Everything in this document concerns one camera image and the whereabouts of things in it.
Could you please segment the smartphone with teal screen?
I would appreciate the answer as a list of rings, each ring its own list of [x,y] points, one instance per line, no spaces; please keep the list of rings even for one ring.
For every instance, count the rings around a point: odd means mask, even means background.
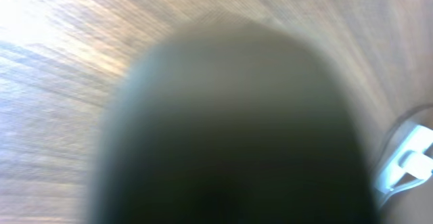
[[[260,24],[194,26],[104,115],[89,223],[378,223],[342,81]]]

